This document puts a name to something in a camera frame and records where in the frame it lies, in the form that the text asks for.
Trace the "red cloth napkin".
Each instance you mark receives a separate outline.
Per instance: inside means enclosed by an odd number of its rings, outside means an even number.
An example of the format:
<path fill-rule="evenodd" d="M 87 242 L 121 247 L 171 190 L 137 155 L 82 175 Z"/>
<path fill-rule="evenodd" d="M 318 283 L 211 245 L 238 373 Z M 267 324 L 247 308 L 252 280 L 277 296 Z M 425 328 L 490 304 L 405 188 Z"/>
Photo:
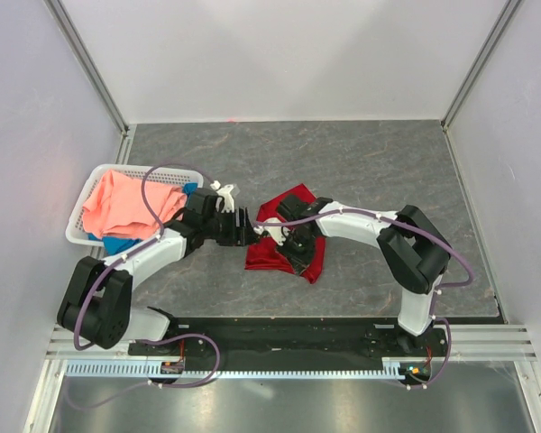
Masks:
<path fill-rule="evenodd" d="M 281 222 L 284 219 L 277 212 L 277 207 L 281 200 L 289 195 L 295 195 L 302 201 L 311 203 L 316 199 L 316 196 L 307 188 L 304 183 L 300 183 L 291 189 L 284 191 L 270 201 L 261 204 L 257 221 L 266 221 L 269 218 L 278 218 Z M 253 271 L 281 271 L 285 273 L 295 274 L 289 261 L 276 251 L 277 244 L 272 238 L 266 237 L 260 240 L 257 244 L 252 244 L 247 249 L 245 258 L 245 270 Z M 326 251 L 325 238 L 319 237 L 316 240 L 316 254 L 312 263 L 302 272 L 302 277 L 310 284 L 314 284 L 319 279 L 324 264 Z"/>

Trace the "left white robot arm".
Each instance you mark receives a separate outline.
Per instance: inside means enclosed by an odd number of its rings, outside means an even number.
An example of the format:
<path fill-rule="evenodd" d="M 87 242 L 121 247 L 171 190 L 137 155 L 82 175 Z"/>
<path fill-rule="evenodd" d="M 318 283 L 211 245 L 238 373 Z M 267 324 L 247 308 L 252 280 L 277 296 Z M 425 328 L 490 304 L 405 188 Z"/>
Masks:
<path fill-rule="evenodd" d="M 76 350 L 110 349 L 121 341 L 142 340 L 161 355 L 179 347 L 179 332 L 156 308 L 135 309 L 133 291 L 162 268 L 190 256 L 204 242 L 244 247 L 261 239 L 230 189 L 195 190 L 186 206 L 149 239 L 103 260 L 81 259 L 70 278 L 57 315 L 73 335 Z"/>

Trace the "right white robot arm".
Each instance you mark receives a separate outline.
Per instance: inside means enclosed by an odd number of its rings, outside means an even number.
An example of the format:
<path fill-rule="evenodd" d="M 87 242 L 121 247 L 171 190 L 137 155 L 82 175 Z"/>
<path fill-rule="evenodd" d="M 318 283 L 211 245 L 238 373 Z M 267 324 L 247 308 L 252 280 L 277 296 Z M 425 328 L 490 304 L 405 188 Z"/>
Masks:
<path fill-rule="evenodd" d="M 426 346 L 426 332 L 433 323 L 433 291 L 451 254 L 445 250 L 449 243 L 418 207 L 377 213 L 330 198 L 307 203 L 289 195 L 278 204 L 277 213 L 286 225 L 274 235 L 276 251 L 296 274 L 318 257 L 320 239 L 343 238 L 381 251 L 402 288 L 396 347 L 405 355 L 415 355 Z"/>

